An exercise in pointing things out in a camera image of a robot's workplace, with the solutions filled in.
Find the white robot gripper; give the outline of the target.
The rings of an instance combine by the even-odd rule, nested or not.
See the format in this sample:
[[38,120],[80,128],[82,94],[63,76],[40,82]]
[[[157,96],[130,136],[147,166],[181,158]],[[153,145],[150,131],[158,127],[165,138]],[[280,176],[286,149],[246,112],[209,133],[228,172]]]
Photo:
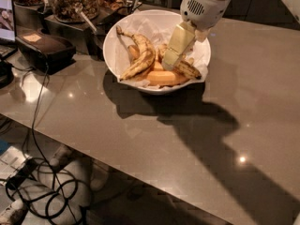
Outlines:
[[184,22],[174,27],[162,66],[173,70],[195,40],[204,42],[210,33],[209,28],[216,25],[225,9],[226,0],[182,0],[180,12]]

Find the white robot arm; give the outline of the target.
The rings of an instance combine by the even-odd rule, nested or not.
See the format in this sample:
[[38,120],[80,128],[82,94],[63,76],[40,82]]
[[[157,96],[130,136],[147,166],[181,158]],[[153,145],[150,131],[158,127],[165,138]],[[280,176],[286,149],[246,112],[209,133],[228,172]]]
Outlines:
[[163,67],[172,70],[195,42],[206,40],[222,17],[297,28],[300,0],[182,0],[181,22],[172,32]]

